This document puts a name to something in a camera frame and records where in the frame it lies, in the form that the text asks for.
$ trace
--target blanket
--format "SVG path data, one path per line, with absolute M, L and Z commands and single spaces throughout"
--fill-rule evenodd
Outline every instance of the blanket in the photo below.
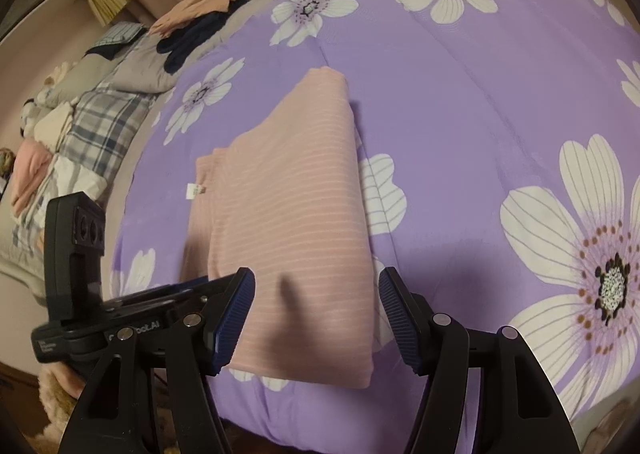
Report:
M 70 108 L 64 104 L 49 113 L 48 117 L 55 117 L 50 124 L 40 126 L 38 134 L 49 145 L 59 146 L 59 153 L 47 162 L 31 203 L 13 228 L 14 246 L 29 257 L 42 259 L 44 219 L 52 198 L 84 191 L 94 200 L 105 201 L 108 187 L 155 98 L 99 84 L 82 95 L 71 121 Z M 44 286 L 37 291 L 38 296 L 44 296 Z
M 349 86 L 375 270 L 396 267 L 468 328 L 519 328 L 573 419 L 640 373 L 640 38 L 619 14 L 606 0 L 276 0 L 181 75 L 138 162 L 112 290 L 178 281 L 196 158 L 327 65 Z M 243 60 L 232 76 L 228 60 Z M 383 313 L 372 340 L 365 390 L 226 369 L 218 410 L 300 450 L 399 454 L 426 381 Z M 478 386 L 472 372 L 463 454 Z

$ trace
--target stuffed animal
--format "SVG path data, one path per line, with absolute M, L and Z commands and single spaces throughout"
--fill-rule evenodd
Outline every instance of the stuffed animal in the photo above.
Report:
M 0 148 L 0 179 L 9 181 L 14 171 L 15 154 L 11 149 Z

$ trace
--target pink clothing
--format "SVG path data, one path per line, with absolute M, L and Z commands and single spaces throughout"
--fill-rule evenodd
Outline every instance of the pink clothing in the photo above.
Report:
M 230 367 L 367 387 L 374 271 L 344 76 L 309 70 L 259 126 L 196 167 L 206 190 L 193 201 L 184 279 L 240 266 L 256 276 Z
M 12 175 L 11 206 L 18 217 L 29 206 L 33 193 L 47 175 L 47 167 L 53 155 L 40 142 L 25 138 L 15 155 Z
M 210 14 L 211 12 L 228 12 L 230 0 L 183 0 L 176 4 L 170 12 L 164 14 L 153 24 L 151 33 L 169 36 L 173 30 L 181 28 L 189 21 Z

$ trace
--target plaid fabric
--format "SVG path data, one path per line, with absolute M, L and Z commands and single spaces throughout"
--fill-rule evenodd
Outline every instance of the plaid fabric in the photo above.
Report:
M 100 89 L 82 95 L 60 155 L 111 184 L 156 95 Z
M 140 31 L 146 31 L 146 27 L 138 22 L 119 22 L 112 28 L 107 30 L 100 39 L 98 39 L 91 48 L 100 46 L 110 46 L 111 44 L 130 44 L 140 34 Z

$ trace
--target plush toy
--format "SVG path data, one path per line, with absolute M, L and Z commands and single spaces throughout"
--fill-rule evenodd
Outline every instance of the plush toy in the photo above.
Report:
M 14 171 L 15 154 L 11 149 L 0 148 L 0 179 L 9 181 Z
M 57 454 L 66 424 L 84 389 L 84 381 L 65 364 L 45 364 L 38 378 L 40 383 L 40 401 L 51 422 L 41 434 L 27 442 L 37 454 Z M 180 454 L 176 445 L 174 423 L 166 407 L 158 407 L 160 436 L 165 445 L 171 445 L 164 454 Z

